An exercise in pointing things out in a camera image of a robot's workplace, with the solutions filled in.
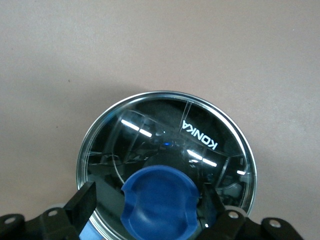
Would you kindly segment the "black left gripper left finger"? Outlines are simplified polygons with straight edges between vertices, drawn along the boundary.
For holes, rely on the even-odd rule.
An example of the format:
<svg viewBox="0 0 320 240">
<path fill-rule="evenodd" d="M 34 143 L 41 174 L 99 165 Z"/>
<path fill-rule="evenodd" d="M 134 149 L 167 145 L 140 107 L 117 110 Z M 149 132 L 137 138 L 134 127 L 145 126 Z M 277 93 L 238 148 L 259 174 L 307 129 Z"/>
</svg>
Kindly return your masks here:
<svg viewBox="0 0 320 240">
<path fill-rule="evenodd" d="M 79 240 L 97 206 L 95 182 L 86 182 L 63 207 L 50 208 L 26 220 L 19 213 L 0 217 L 2 240 Z"/>
</svg>

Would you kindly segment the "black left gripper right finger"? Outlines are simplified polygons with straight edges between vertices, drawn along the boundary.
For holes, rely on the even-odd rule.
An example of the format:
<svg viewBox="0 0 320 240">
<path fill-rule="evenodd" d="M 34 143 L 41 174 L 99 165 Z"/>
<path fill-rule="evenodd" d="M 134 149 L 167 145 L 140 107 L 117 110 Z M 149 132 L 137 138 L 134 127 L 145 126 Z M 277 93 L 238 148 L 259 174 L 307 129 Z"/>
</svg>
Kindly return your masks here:
<svg viewBox="0 0 320 240">
<path fill-rule="evenodd" d="M 204 219 L 208 227 L 198 240 L 302 240 L 303 237 L 287 221 L 266 217 L 260 224 L 241 213 L 241 208 L 226 207 L 211 185 L 202 186 Z"/>
</svg>

